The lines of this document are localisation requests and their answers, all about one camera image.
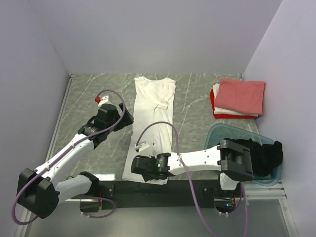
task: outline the folded clothing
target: folded clothing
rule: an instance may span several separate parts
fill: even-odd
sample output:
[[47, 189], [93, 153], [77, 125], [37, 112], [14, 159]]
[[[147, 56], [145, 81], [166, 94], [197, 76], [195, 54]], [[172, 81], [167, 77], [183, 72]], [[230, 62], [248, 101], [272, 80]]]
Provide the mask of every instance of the folded clothing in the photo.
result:
[[211, 90], [210, 92], [210, 99], [211, 99], [211, 105], [212, 105], [212, 110], [214, 114], [214, 118], [216, 119], [255, 119], [255, 116], [250, 116], [250, 115], [228, 115], [228, 114], [215, 114], [215, 107], [214, 107], [214, 92]]
[[222, 79], [214, 106], [247, 115], [261, 115], [264, 81]]
[[274, 168], [282, 164], [283, 151], [281, 142], [275, 141], [274, 144], [260, 145], [258, 142], [254, 142], [251, 139], [225, 139], [250, 149], [252, 172], [257, 176], [268, 176], [272, 173]]
[[[219, 84], [216, 83], [215, 85], [213, 85], [213, 92], [214, 92], [215, 99], [216, 99], [218, 90], [219, 90]], [[218, 108], [218, 107], [215, 107], [214, 114], [245, 115], [245, 114], [233, 111], [233, 110], [226, 110], [226, 109], [222, 109], [222, 108]]]

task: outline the pink folded shirt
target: pink folded shirt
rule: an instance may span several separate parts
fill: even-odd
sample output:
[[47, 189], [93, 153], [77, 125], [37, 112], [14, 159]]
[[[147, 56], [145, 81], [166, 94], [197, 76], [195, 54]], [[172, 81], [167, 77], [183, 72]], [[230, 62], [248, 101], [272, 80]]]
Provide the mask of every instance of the pink folded shirt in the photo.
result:
[[221, 81], [214, 105], [247, 115], [261, 115], [264, 90], [264, 81], [225, 78]]

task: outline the red folded cloth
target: red folded cloth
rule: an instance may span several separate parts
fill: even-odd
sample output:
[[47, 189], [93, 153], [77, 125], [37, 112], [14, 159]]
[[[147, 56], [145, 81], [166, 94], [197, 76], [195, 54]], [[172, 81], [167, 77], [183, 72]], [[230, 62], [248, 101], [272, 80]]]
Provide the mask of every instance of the red folded cloth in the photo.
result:
[[[211, 98], [211, 104], [212, 104], [212, 110], [213, 114], [215, 111], [215, 106], [214, 106], [214, 92], [211, 90], [209, 97]], [[214, 118], [216, 119], [255, 119], [255, 116], [250, 116], [250, 115], [227, 115], [227, 114], [214, 114]]]
[[214, 105], [243, 114], [261, 115], [264, 90], [264, 81], [225, 78], [221, 81]]

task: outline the black metal base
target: black metal base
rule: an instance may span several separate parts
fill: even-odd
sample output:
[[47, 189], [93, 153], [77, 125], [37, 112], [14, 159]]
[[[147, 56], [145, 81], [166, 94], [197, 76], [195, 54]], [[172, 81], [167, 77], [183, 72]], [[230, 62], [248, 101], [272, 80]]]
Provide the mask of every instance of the black metal base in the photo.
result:
[[[169, 180], [165, 185], [100, 181], [99, 185], [102, 196], [112, 199], [118, 208], [194, 206], [188, 180]], [[235, 191], [223, 191], [220, 189], [219, 180], [194, 180], [193, 185], [201, 208], [214, 208], [215, 198], [240, 195], [239, 185]], [[102, 209], [112, 209], [112, 205], [104, 201]]]

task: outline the cable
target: cable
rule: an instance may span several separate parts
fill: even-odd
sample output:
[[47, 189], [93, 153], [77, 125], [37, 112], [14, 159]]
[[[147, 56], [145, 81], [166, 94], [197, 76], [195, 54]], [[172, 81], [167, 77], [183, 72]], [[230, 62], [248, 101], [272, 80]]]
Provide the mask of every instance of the cable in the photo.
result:
[[[122, 97], [118, 92], [116, 92], [115, 90], [105, 89], [105, 90], [100, 91], [100, 92], [97, 94], [97, 97], [99, 97], [101, 93], [107, 92], [107, 91], [116, 94], [116, 95], [121, 99], [121, 101], [122, 101], [122, 103], [123, 103], [122, 115], [119, 117], [119, 119], [118, 119], [112, 126], [110, 126], [110, 127], [108, 127], [108, 128], [105, 128], [105, 129], [103, 129], [103, 130], [101, 130], [101, 131], [99, 131], [99, 132], [92, 133], [92, 134], [90, 134], [90, 135], [88, 135], [88, 136], [86, 136], [86, 137], [84, 137], [84, 138], [82, 138], [82, 139], [76, 141], [73, 146], [68, 147], [68, 148], [67, 148], [56, 160], [54, 160], [47, 168], [43, 169], [43, 170], [42, 170], [40, 173], [38, 173], [33, 179], [31, 179], [26, 185], [24, 185], [24, 187], [23, 187], [23, 188], [19, 191], [19, 193], [16, 195], [16, 198], [15, 198], [14, 203], [13, 203], [13, 207], [12, 207], [12, 209], [11, 209], [11, 216], [12, 216], [13, 221], [14, 221], [16, 224], [18, 224], [18, 225], [27, 225], [27, 224], [32, 223], [33, 221], [35, 221], [35, 220], [38, 218], [38, 216], [35, 216], [35, 217], [34, 217], [32, 220], [30, 220], [30, 221], [21, 222], [21, 221], [19, 221], [19, 220], [16, 218], [16, 215], [15, 215], [15, 208], [16, 208], [16, 204], [17, 204], [18, 201], [19, 201], [19, 198], [21, 197], [21, 195], [26, 191], [26, 189], [27, 189], [36, 179], [38, 179], [40, 176], [42, 176], [43, 174], [45, 174], [45, 173], [49, 170], [49, 167], [53, 167], [53, 166], [54, 166], [56, 163], [58, 163], [66, 154], [68, 154], [73, 148], [75, 148], [79, 143], [81, 143], [81, 142], [83, 142], [83, 141], [85, 141], [85, 140], [87, 140], [87, 139], [89, 139], [89, 138], [91, 138], [91, 137], [94, 137], [94, 136], [96, 136], [96, 135], [99, 135], [99, 134], [101, 134], [101, 133], [104, 133], [104, 132], [106, 132], [106, 131], [111, 130], [111, 129], [114, 128], [116, 125], [118, 125], [118, 123], [123, 119], [123, 116], [124, 116], [125, 111], [126, 111], [126, 105], [125, 105], [125, 102], [124, 102], [123, 97]], [[113, 211], [111, 211], [108, 215], [110, 215], [110, 214], [112, 214], [112, 213], [114, 212], [115, 204], [114, 204], [113, 207], [114, 207], [114, 208], [113, 208]]]
[[[191, 179], [191, 176], [190, 176], [190, 172], [189, 172], [189, 169], [188, 167], [186, 166], [186, 164], [183, 162], [181, 156], [180, 156], [180, 152], [179, 152], [179, 138], [178, 138], [178, 132], [175, 128], [174, 125], [172, 125], [171, 123], [169, 122], [164, 122], [164, 121], [159, 121], [159, 122], [154, 122], [152, 124], [150, 124], [149, 126], [147, 126], [144, 131], [140, 134], [137, 142], [136, 142], [136, 146], [138, 146], [139, 142], [140, 142], [140, 139], [142, 138], [142, 136], [144, 135], [144, 133], [147, 131], [148, 128], [150, 128], [151, 126], [155, 125], [155, 124], [159, 124], [159, 123], [164, 123], [164, 124], [167, 124], [169, 126], [172, 127], [174, 133], [175, 133], [175, 137], [176, 137], [176, 153], [179, 157], [179, 161], [181, 162], [181, 164], [183, 165], [184, 167], [184, 170], [186, 171], [187, 175], [188, 175], [188, 179], [189, 179], [189, 184], [190, 184], [190, 188], [191, 188], [191, 193], [192, 193], [192, 198], [193, 198], [193, 202], [194, 202], [194, 205], [196, 206], [196, 210], [197, 210], [197, 213], [201, 219], [201, 221], [203, 222], [204, 226], [207, 228], [207, 230], [209, 231], [209, 233], [213, 236], [213, 237], [216, 237], [215, 233], [212, 231], [212, 229], [209, 227], [209, 225], [207, 224], [207, 221], [206, 219], [204, 218], [202, 212], [201, 212], [201, 209], [198, 205], [198, 200], [197, 200], [197, 196], [195, 194], [195, 191], [194, 191], [194, 187], [193, 187], [193, 182], [192, 182], [192, 179]], [[244, 233], [243, 233], [243, 237], [246, 237], [247, 236], [247, 230], [248, 230], [248, 210], [247, 210], [247, 203], [246, 203], [246, 200], [245, 200], [245, 190], [244, 190], [244, 186], [243, 186], [243, 183], [240, 183], [240, 188], [241, 188], [241, 195], [243, 196], [243, 202], [245, 204], [245, 230], [244, 230]]]
[[144, 133], [147, 131], [147, 129], [150, 128], [151, 126], [154, 126], [154, 125], [159, 124], [159, 123], [164, 123], [164, 124], [167, 124], [167, 125], [169, 125], [169, 126], [172, 127], [172, 129], [173, 129], [173, 131], [174, 131], [174, 135], [175, 135], [175, 137], [176, 137], [176, 152], [177, 152], [177, 154], [178, 154], [178, 156], [179, 156], [180, 153], [179, 153], [179, 142], [178, 142], [178, 141], [179, 141], [179, 137], [178, 137], [178, 131], [176, 130], [176, 128], [175, 128], [175, 126], [174, 126], [173, 124], [171, 124], [171, 123], [169, 123], [169, 122], [165, 122], [165, 121], [153, 122], [152, 124], [148, 125], [148, 126], [144, 129], [144, 131], [142, 131], [142, 133], [139, 135], [139, 138], [138, 138], [138, 140], [137, 140], [137, 142], [136, 142], [136, 146], [138, 146], [138, 143], [139, 143], [140, 139], [142, 138], [142, 136], [144, 135]]
[[103, 216], [90, 216], [90, 215], [88, 215], [87, 213], [82, 212], [82, 215], [84, 215], [84, 216], [86, 216], [86, 217], [93, 218], [93, 219], [104, 218], [104, 217], [107, 217], [107, 216], [111, 215], [111, 214], [116, 210], [116, 208], [117, 208], [116, 205], [115, 205], [115, 203], [114, 203], [111, 199], [107, 199], [107, 198], [104, 198], [104, 197], [92, 197], [92, 196], [85, 196], [85, 197], [90, 198], [90, 199], [97, 199], [97, 200], [108, 201], [108, 202], [110, 202], [110, 203], [112, 204], [112, 206], [113, 206], [112, 210], [111, 210], [108, 214], [103, 215]]

